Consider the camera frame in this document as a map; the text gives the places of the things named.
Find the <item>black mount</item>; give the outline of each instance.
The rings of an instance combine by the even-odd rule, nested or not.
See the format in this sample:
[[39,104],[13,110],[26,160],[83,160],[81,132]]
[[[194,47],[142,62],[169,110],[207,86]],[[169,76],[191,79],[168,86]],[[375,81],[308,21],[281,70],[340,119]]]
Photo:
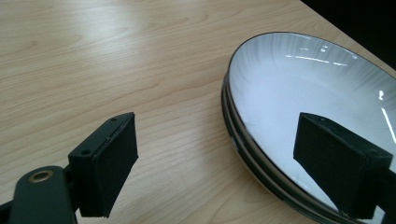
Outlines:
[[14,199],[0,205],[0,224],[77,223],[109,217],[136,162],[134,113],[108,119],[68,156],[64,169],[46,166],[24,175]]
[[376,206],[396,223],[396,174],[393,155],[338,123],[301,113],[294,159],[348,217],[371,219]]

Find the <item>wood grain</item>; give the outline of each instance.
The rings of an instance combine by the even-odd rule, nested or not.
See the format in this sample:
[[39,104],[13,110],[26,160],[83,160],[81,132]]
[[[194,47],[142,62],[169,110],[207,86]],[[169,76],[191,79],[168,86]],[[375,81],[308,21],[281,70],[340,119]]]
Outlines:
[[109,219],[79,223],[311,223],[250,175],[220,106],[236,48],[315,35],[395,71],[297,0],[2,1],[0,203],[106,119],[136,113],[140,159]]

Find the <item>stacked plate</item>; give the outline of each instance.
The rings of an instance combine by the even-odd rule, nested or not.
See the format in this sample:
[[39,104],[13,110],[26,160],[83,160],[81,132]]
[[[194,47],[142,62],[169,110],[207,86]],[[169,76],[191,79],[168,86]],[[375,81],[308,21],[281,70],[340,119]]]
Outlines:
[[[276,196],[326,223],[380,223],[340,213],[293,158],[300,113],[334,120],[396,152],[396,80],[360,55],[294,33],[255,36],[233,55],[222,89],[227,128],[249,170]],[[390,170],[395,172],[393,161]]]

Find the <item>dark background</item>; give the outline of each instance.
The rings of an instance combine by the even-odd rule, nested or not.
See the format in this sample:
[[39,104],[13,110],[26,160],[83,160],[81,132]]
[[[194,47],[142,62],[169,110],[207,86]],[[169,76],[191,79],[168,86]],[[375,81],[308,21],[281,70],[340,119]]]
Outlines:
[[396,69],[396,0],[302,0]]

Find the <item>wooden table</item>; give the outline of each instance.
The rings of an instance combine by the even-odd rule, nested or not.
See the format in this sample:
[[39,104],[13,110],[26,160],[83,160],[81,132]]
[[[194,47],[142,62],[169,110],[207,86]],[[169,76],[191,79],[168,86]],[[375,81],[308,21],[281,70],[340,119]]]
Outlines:
[[274,31],[330,40],[396,76],[298,0],[0,3],[0,203],[134,111],[140,158],[110,218],[79,223],[313,222],[252,177],[221,114],[233,52]]

